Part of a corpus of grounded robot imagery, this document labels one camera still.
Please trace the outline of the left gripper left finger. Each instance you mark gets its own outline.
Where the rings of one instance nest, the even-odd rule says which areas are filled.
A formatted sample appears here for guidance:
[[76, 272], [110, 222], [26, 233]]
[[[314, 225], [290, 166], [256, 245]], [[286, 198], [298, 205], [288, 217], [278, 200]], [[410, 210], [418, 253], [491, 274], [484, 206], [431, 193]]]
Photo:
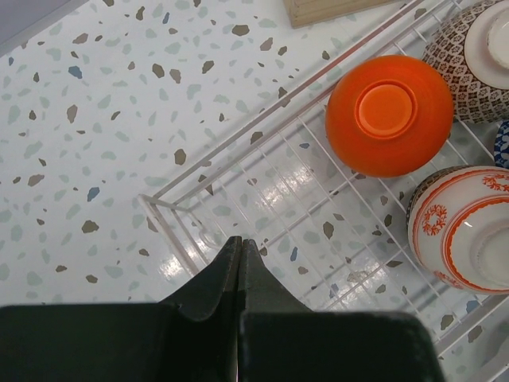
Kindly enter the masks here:
[[242, 246], [241, 236], [228, 238], [209, 265], [159, 304], [176, 308], [180, 316], [192, 322], [207, 321], [223, 297], [236, 291]]

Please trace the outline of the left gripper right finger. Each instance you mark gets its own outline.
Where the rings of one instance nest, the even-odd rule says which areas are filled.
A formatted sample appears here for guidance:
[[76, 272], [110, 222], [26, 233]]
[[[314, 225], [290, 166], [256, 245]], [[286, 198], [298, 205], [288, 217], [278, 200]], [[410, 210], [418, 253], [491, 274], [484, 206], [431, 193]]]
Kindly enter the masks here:
[[311, 309], [295, 298], [266, 268], [254, 240], [243, 241], [238, 273], [241, 312], [301, 314]]

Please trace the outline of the brown striped bowl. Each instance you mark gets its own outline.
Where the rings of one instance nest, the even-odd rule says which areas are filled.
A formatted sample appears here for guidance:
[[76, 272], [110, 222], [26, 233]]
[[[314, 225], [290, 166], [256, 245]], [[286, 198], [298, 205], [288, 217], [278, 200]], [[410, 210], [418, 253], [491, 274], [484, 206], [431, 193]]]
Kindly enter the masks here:
[[415, 203], [418, 201], [419, 197], [436, 181], [441, 179], [442, 177], [458, 170], [462, 170], [464, 168], [467, 168], [468, 165], [463, 166], [450, 166], [447, 168], [444, 168], [442, 170], [438, 170], [432, 174], [430, 174], [428, 177], [426, 177], [421, 183], [418, 184], [418, 186], [413, 191], [409, 204], [406, 209], [406, 220], [410, 219], [410, 214], [414, 208]]

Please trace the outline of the red floral white bowl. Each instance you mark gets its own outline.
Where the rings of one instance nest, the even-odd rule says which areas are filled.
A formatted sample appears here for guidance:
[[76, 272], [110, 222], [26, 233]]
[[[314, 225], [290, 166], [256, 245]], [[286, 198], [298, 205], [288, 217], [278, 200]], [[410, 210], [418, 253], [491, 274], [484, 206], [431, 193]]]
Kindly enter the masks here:
[[417, 261], [476, 294], [508, 292], [508, 171], [468, 166], [434, 182], [406, 221]]

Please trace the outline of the blue patterned bowl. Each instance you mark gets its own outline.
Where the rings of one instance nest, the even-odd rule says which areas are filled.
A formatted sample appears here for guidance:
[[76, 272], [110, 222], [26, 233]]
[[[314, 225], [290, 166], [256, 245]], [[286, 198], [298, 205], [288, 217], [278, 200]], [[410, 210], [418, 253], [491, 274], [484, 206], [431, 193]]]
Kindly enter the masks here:
[[498, 167], [509, 169], [509, 122], [499, 126], [494, 142], [494, 162]]

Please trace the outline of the dotted beige bowl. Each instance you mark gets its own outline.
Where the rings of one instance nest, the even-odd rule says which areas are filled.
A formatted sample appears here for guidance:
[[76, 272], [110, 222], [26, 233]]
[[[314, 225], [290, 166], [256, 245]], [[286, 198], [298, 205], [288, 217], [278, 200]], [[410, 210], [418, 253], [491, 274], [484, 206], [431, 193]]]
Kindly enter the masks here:
[[456, 119], [508, 118], [507, 1], [480, 1], [442, 22], [422, 59], [448, 84]]

